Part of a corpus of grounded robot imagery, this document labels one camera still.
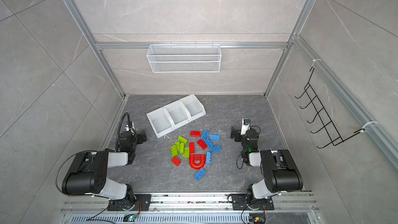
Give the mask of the blue lego brick small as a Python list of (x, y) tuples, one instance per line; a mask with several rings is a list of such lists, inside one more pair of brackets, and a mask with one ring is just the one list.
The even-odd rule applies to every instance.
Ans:
[(207, 152), (206, 154), (206, 164), (210, 164), (211, 163), (211, 152)]

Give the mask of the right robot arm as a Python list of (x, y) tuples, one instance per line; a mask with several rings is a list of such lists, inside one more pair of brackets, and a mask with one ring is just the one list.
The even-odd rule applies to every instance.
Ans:
[(259, 182), (248, 186), (246, 193), (232, 195), (232, 201), (239, 204), (237, 209), (245, 207), (258, 208), (269, 205), (271, 199), (282, 192), (300, 191), (303, 189), (302, 176), (287, 149), (258, 149), (260, 129), (251, 125), (242, 125), (240, 130), (232, 127), (230, 138), (242, 145), (238, 156), (243, 165), (257, 167), (261, 172)]

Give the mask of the blue lego brick front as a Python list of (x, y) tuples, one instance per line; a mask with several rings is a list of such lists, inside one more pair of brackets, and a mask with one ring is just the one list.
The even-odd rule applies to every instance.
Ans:
[(195, 174), (194, 174), (194, 178), (199, 181), (204, 175), (205, 175), (206, 171), (203, 168), (200, 168)]

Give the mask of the white three-compartment bin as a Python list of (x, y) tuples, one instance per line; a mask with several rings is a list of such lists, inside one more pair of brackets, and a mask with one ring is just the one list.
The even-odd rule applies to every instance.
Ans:
[(191, 94), (147, 114), (157, 138), (206, 115), (204, 105)]

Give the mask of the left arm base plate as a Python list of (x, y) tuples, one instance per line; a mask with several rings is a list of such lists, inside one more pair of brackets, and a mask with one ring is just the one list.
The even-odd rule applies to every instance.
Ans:
[(148, 211), (151, 203), (151, 194), (135, 194), (132, 199), (111, 200), (108, 211)]

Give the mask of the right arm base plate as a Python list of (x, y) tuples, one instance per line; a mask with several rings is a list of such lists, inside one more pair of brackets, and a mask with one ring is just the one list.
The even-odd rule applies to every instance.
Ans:
[(243, 210), (266, 210), (273, 211), (275, 209), (274, 203), (271, 198), (268, 199), (255, 199), (246, 194), (229, 194), (227, 201), (232, 204), (235, 211)]

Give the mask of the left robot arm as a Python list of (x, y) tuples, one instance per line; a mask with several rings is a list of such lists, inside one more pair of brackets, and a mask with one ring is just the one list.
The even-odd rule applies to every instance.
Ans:
[(147, 211), (151, 195), (135, 195), (129, 184), (107, 177), (108, 169), (131, 165), (136, 146), (147, 141), (145, 131), (139, 134), (124, 131), (118, 134), (116, 150), (81, 151), (73, 161), (57, 189), (67, 196), (95, 196), (109, 200), (108, 211)]

